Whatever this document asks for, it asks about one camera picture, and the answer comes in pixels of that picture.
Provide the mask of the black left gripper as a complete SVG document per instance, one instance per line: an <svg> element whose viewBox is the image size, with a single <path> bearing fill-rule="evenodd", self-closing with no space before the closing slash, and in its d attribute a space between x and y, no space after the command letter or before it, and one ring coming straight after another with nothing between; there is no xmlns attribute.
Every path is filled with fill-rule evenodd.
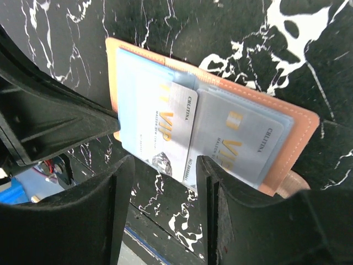
<svg viewBox="0 0 353 265"><path fill-rule="evenodd" d="M120 129L114 112L34 75L33 65L1 29L1 169L7 177Z"/></svg>

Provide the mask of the pink leather card holder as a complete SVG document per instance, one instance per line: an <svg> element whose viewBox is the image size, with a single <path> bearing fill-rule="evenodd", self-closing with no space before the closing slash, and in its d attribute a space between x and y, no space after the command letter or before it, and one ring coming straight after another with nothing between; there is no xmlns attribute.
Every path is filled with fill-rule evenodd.
<svg viewBox="0 0 353 265"><path fill-rule="evenodd" d="M251 90L188 63L171 59L111 37L106 39L105 45L108 58L110 100L113 110L117 113L118 120L119 88L136 80L150 81L162 78L190 88L197 93L184 178L180 182L192 190L197 190L196 160L201 156L198 155L194 160L190 157L190 145L192 143L200 91L209 91L233 103L240 103L279 121L285 127L285 131L276 144L275 151L269 158L270 168L263 182L259 188L254 188L247 184L269 196L277 192L319 125L319 116L310 110ZM114 136L121 142L120 130Z"/></svg>

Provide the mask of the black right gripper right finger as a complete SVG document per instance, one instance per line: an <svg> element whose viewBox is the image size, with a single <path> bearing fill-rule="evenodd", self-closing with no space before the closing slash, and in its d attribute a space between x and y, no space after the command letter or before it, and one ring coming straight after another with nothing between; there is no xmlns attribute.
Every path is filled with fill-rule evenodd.
<svg viewBox="0 0 353 265"><path fill-rule="evenodd" d="M351 264L352 191L265 195L211 158L196 161L207 264Z"/></svg>

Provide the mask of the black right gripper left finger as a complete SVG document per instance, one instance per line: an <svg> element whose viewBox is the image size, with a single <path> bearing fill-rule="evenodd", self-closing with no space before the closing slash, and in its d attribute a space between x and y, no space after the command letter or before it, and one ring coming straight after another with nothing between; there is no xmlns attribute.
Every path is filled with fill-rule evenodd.
<svg viewBox="0 0 353 265"><path fill-rule="evenodd" d="M117 264L135 176L127 155L38 203L1 205L2 264Z"/></svg>

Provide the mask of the silver credit card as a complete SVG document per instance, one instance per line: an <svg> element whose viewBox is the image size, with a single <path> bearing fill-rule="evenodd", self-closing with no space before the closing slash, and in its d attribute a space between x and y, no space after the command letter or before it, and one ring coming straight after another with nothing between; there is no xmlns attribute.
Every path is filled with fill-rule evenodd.
<svg viewBox="0 0 353 265"><path fill-rule="evenodd" d="M162 78L125 84L118 91L123 148L182 182L197 93Z"/></svg>
<svg viewBox="0 0 353 265"><path fill-rule="evenodd" d="M259 188L285 127L254 109L200 91L190 157L212 158L246 184Z"/></svg>

